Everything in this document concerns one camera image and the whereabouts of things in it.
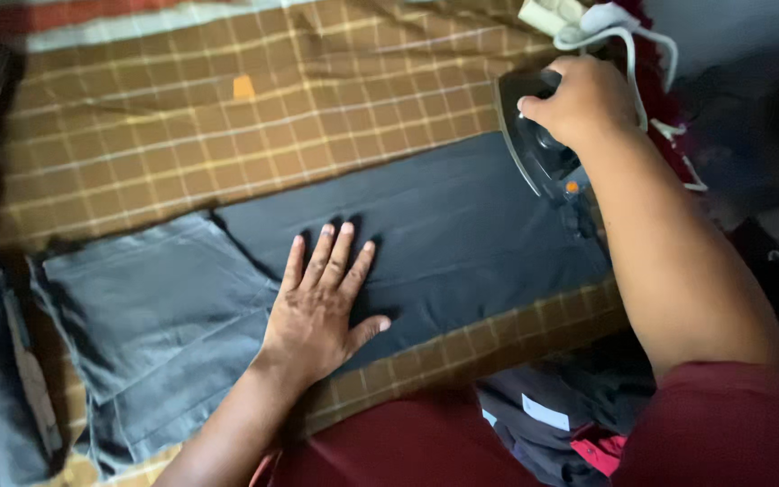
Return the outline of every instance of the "left hand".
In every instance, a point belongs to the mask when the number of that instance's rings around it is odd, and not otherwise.
[[[263,346],[251,365],[275,370],[286,386],[300,392],[339,368],[390,326],[387,316],[372,316],[349,327],[353,300],[371,267],[375,244],[366,242],[345,274],[353,225],[341,226],[335,245],[334,234],[334,225],[324,225],[304,275],[305,241],[299,235],[293,239]]]

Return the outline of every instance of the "clothes iron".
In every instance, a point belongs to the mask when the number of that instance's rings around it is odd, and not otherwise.
[[[518,111],[518,99],[555,94],[561,75],[554,71],[512,72],[494,83],[494,99],[504,140],[518,171],[539,197],[555,205],[575,199],[590,182],[575,152],[551,136],[545,127]]]

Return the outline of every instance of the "maroon shirt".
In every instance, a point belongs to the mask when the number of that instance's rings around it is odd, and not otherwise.
[[[382,404],[285,450],[287,485],[540,485],[482,418],[471,389]],[[670,372],[612,475],[622,485],[779,485],[779,372],[689,363]]]

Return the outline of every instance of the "person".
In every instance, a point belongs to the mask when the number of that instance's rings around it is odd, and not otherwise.
[[[636,126],[608,62],[562,57],[547,100],[522,114],[572,148],[600,204],[614,272],[658,392],[615,485],[779,485],[779,326],[725,238]],[[481,416],[472,390],[420,393],[319,432],[261,465],[298,397],[390,327],[349,314],[375,246],[345,273],[354,229],[324,227],[303,271],[293,240],[261,350],[157,485],[538,485]]]

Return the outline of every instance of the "sleeve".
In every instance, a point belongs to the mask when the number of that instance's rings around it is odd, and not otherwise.
[[[613,485],[779,485],[779,372],[737,362],[672,370]]]

